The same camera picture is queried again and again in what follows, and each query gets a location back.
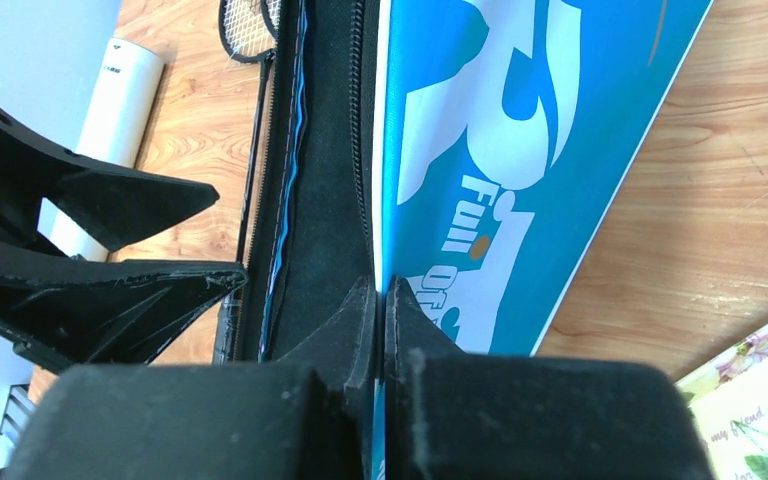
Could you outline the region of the blue racket cover bag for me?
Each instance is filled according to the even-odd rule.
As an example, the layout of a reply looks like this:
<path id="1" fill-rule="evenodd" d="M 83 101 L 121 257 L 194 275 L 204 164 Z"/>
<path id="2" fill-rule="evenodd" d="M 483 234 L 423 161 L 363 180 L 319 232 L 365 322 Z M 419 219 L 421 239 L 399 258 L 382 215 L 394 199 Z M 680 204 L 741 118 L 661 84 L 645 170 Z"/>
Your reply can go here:
<path id="1" fill-rule="evenodd" d="M 464 351 L 535 354 L 710 8 L 223 2 L 273 98 L 215 358 L 281 356 L 368 276 Z"/>

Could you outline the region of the white shuttlecock tube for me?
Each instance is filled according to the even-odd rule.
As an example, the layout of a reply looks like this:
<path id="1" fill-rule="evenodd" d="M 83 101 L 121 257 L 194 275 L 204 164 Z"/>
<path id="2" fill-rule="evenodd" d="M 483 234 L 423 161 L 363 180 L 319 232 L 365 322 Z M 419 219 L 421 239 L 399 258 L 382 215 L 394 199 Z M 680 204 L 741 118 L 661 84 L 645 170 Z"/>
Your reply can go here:
<path id="1" fill-rule="evenodd" d="M 124 39 L 110 39 L 77 152 L 118 166 L 134 166 L 164 68 L 154 52 Z"/>

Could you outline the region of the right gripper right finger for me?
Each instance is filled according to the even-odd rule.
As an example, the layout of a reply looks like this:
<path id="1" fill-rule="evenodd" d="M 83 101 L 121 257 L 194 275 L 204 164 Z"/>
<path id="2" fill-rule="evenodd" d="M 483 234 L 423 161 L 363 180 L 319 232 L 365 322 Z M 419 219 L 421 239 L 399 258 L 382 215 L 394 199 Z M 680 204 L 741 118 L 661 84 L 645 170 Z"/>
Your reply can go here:
<path id="1" fill-rule="evenodd" d="M 660 370 L 469 354 L 394 277 L 384 307 L 390 479 L 709 479 L 689 410 Z"/>

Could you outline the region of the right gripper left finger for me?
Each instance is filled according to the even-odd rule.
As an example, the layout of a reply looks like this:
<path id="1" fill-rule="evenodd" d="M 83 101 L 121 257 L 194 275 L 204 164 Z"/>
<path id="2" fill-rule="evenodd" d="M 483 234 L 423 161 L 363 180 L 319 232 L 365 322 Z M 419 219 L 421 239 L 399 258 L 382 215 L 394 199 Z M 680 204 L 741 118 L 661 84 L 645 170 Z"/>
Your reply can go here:
<path id="1" fill-rule="evenodd" d="M 367 479 L 373 280 L 275 361 L 82 365 L 47 391 L 7 479 Z"/>

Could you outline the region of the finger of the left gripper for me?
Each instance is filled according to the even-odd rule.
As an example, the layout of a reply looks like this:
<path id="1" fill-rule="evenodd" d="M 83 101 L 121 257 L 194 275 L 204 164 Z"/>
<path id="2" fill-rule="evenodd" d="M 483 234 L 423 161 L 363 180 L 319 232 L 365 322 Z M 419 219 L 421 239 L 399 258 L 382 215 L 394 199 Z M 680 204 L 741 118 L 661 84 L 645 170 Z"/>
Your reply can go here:
<path id="1" fill-rule="evenodd" d="M 234 262 L 89 262 L 0 242 L 0 336 L 52 373 L 147 364 L 246 281 Z"/>
<path id="2" fill-rule="evenodd" d="M 50 201 L 108 251 L 171 228 L 219 198 L 209 184 L 122 167 L 80 155 L 0 108 L 0 241 L 43 253 L 38 231 Z"/>

